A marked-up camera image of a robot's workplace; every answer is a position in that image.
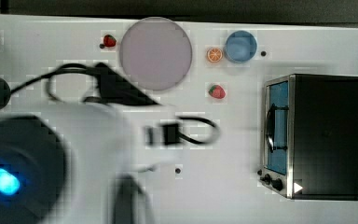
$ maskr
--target metal microwave casing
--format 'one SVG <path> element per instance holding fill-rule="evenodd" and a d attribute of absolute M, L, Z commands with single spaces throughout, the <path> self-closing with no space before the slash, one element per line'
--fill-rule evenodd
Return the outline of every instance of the metal microwave casing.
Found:
<path fill-rule="evenodd" d="M 283 188 L 261 183 L 288 199 L 358 201 L 358 77 L 293 74 L 271 80 L 263 94 L 264 118 L 269 111 L 269 86 L 286 81 L 287 172 L 267 168 L 269 149 L 263 133 L 262 176 L 279 178 Z M 295 192 L 295 184 L 303 189 Z"/>

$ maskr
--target blue plastic cup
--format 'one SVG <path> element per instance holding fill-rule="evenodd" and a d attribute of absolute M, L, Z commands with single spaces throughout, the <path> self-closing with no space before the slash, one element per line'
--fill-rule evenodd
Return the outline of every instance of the blue plastic cup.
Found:
<path fill-rule="evenodd" d="M 255 37 L 246 31 L 234 32 L 225 45 L 226 57 L 233 63 L 246 63 L 255 56 L 256 51 Z"/>

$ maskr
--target black knob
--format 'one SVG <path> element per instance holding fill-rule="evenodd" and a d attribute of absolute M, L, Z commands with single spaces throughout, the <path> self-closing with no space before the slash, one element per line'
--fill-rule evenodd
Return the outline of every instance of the black knob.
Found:
<path fill-rule="evenodd" d="M 283 183 L 280 180 L 280 178 L 276 179 L 276 180 L 272 180 L 271 181 L 271 185 L 273 188 L 275 188 L 276 190 L 281 190 L 283 189 Z"/>
<path fill-rule="evenodd" d="M 267 185 L 271 183 L 271 176 L 270 175 L 264 175 L 264 177 L 260 177 L 260 180 L 264 181 Z"/>

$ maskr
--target blue light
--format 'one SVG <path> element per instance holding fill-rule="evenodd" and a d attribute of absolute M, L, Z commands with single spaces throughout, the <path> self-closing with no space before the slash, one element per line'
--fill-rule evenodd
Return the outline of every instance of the blue light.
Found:
<path fill-rule="evenodd" d="M 0 168 L 0 192 L 7 196 L 11 196 L 15 194 L 19 188 L 19 179 L 8 171 Z"/>

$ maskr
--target circular plate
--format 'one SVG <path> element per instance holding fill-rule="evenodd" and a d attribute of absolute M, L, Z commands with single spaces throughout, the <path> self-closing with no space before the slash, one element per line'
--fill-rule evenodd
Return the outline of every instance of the circular plate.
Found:
<path fill-rule="evenodd" d="M 164 91 L 176 86 L 187 74 L 192 48 L 186 32 L 164 18 L 146 18 L 135 23 L 120 46 L 120 62 L 138 86 Z"/>

